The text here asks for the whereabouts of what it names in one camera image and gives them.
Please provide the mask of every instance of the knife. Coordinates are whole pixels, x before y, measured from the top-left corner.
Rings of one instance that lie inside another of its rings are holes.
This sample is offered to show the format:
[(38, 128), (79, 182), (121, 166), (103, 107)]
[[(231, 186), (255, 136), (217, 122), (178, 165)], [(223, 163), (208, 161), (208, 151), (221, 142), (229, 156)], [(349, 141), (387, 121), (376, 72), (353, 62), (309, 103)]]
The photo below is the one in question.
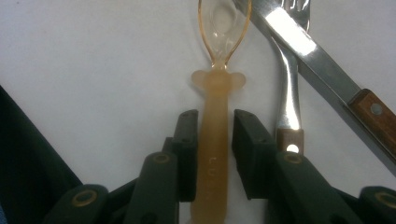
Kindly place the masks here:
[[(244, 8), (247, 0), (235, 0)], [(253, 0), (250, 20), (275, 35), (303, 62), (300, 74), (396, 176), (396, 116), (370, 90), (361, 89), (276, 0)]]

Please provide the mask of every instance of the white background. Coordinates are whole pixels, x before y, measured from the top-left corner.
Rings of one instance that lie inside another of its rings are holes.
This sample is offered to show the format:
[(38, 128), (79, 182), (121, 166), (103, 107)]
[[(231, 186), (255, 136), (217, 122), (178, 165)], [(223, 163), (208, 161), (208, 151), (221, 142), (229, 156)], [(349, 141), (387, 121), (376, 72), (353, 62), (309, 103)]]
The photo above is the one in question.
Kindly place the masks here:
[[(203, 110), (191, 74), (209, 69), (197, 1), (1, 1), (0, 85), (84, 183), (113, 190), (173, 136), (177, 116)], [(396, 1), (317, 0), (311, 36), (358, 85), (396, 111)], [(251, 25), (229, 62), (247, 84), (233, 110), (256, 114), (274, 132), (279, 60)], [(305, 156), (334, 187), (396, 188), (395, 177), (300, 78)], [(262, 223), (264, 200), (248, 201), (230, 153), (226, 223)], [(180, 223), (189, 219), (183, 203)]]

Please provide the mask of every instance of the metal fork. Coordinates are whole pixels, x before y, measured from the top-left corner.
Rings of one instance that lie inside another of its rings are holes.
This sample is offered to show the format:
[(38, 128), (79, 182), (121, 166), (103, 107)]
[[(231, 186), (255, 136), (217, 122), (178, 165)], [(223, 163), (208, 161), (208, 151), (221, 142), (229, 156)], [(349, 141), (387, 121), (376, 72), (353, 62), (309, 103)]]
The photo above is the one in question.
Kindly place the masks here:
[[(309, 28), (310, 0), (278, 0), (279, 4), (306, 31)], [(304, 153), (304, 130), (301, 125), (298, 96), (297, 58), (272, 37), (282, 60), (283, 83), (276, 125), (276, 141), (281, 151)]]

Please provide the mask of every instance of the amber plastic spoon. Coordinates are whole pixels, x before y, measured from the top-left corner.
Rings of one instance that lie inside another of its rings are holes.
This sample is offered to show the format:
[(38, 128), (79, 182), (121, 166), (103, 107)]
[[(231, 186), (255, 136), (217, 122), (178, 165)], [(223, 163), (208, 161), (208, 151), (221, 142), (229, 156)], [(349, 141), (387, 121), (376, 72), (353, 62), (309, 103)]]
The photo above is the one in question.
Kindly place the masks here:
[(209, 72), (196, 71), (192, 82), (205, 91), (205, 110), (198, 146), (198, 176), (193, 224), (222, 224), (227, 211), (228, 94), (245, 84), (245, 76), (228, 73), (227, 62), (245, 35), (246, 17), (233, 0), (200, 0), (198, 20), (202, 39), (212, 61)]

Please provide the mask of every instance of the wooden knife handle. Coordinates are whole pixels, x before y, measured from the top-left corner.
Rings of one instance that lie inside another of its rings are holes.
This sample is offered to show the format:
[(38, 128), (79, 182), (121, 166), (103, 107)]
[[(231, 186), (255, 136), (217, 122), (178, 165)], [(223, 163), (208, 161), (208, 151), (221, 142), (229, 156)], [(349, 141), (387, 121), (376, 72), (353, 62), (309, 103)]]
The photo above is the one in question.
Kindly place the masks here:
[(395, 114), (372, 91), (367, 89), (361, 90), (348, 105), (396, 162)]
[(304, 130), (276, 129), (276, 143), (279, 151), (297, 148), (299, 154), (304, 154)]

